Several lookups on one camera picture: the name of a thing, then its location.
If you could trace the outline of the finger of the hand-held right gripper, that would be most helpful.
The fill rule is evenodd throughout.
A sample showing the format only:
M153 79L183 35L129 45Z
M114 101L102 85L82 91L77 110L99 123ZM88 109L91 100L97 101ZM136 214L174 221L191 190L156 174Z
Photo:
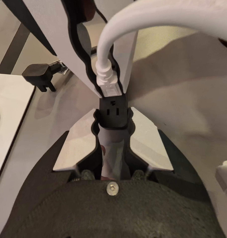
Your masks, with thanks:
M76 16L71 17L63 0L24 0L28 12L62 61L91 91L103 97L93 72L91 57L83 49Z
M94 3L101 18L109 22L117 13L133 3L133 0L94 0ZM138 32L125 35L115 41L113 45L112 57L117 64L116 71L118 73L119 85L121 85L124 94L129 85L137 35Z

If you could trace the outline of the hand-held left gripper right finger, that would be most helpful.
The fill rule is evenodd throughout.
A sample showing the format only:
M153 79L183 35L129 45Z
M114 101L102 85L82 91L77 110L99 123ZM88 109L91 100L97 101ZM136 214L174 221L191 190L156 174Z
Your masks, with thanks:
M128 108L127 122L124 163L130 177L136 171L153 178L155 172L173 173L173 165L153 122L134 107Z

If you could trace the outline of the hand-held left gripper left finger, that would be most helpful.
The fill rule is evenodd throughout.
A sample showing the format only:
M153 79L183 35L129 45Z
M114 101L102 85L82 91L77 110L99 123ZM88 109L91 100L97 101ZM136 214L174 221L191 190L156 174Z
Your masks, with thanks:
M78 176L83 171L101 179L103 151L98 139L100 133L98 109L92 109L70 129L61 153L53 168L54 172L74 171Z

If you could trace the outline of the white power plug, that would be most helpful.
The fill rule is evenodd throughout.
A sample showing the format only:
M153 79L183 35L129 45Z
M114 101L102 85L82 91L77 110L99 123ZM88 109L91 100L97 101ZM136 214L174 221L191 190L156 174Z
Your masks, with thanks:
M118 85L118 77L113 71L111 62L107 60L107 66L101 67L99 61L96 63L97 85L101 88L104 97L121 96Z

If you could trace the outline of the black power strip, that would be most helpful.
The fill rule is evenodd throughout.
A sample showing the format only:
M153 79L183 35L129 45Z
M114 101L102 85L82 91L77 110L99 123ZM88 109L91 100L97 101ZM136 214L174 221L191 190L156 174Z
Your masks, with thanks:
M127 96L104 97L99 100L99 123L105 129L124 129L127 125Z

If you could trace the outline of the white cord connector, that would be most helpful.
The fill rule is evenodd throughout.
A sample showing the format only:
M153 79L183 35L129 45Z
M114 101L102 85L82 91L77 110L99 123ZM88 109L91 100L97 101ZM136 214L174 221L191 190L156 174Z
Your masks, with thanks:
M223 193L227 196L227 161L216 169L216 180L222 189Z

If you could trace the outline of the black flat strip plug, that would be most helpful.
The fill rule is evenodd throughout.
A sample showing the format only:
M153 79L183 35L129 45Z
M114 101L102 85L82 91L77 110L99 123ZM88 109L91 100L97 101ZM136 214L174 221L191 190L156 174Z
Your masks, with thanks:
M59 61L54 62L51 65L32 64L24 70L22 77L26 82L38 88L38 90L42 93L48 91L47 88L49 88L52 92L56 92L52 79L55 74L61 71L61 69L62 68Z

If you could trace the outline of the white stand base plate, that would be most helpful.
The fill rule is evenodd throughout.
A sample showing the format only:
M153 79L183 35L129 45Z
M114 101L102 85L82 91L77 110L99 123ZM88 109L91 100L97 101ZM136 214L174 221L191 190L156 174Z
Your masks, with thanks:
M35 89L22 76L0 74L0 177Z

